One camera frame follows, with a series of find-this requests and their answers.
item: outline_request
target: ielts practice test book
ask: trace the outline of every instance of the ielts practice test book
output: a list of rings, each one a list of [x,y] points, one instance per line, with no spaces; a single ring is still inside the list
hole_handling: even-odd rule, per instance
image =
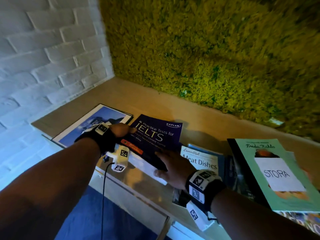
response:
[[[277,139],[228,143],[257,203],[276,212],[320,212],[320,193]]]
[[[165,164],[155,155],[155,152],[161,149],[180,152],[182,123],[160,120],[142,114],[130,127],[137,128],[137,131],[134,134],[127,134],[121,140],[121,144],[155,168],[167,171]]]

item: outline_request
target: wire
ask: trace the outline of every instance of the wire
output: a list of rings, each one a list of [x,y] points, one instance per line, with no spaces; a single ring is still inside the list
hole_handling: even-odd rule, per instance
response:
[[[104,179],[103,179],[103,189],[102,189],[102,219],[101,219],[101,240],[103,237],[103,209],[104,209],[104,185],[106,184],[106,175],[107,170],[110,165],[114,164],[114,162],[110,163],[108,166],[106,166],[106,171],[104,172]]]

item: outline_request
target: kaplan logo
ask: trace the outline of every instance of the kaplan logo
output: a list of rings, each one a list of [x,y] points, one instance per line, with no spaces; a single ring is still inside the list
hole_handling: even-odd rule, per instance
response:
[[[172,127],[172,128],[179,128],[179,127],[181,127],[180,124],[171,124],[171,123],[167,123],[167,126]]]

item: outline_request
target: purple book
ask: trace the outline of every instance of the purple book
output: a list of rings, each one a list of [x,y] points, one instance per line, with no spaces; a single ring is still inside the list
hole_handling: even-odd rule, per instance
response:
[[[131,125],[137,128],[134,134],[126,135],[121,144],[160,170],[167,171],[165,164],[155,155],[161,149],[181,150],[182,123],[159,120],[140,115]]]

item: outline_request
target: wooden tabletop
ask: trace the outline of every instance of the wooden tabletop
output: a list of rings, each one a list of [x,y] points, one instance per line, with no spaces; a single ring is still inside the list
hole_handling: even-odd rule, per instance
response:
[[[250,121],[239,120],[230,114],[200,106],[182,98],[158,92],[152,88],[112,78],[50,114],[32,123],[49,137],[55,137],[98,104],[113,107],[134,115],[183,122],[180,142],[192,143],[216,152],[230,154],[227,138],[274,139],[277,138],[287,151],[295,153],[298,164],[312,175],[313,184],[320,189],[320,144],[279,132]],[[106,164],[99,161],[105,169]],[[174,217],[182,225],[205,239],[227,239],[225,231],[214,225],[200,232],[186,209],[172,201],[172,187],[162,185],[134,167],[125,173],[110,171],[110,176],[145,202]]]

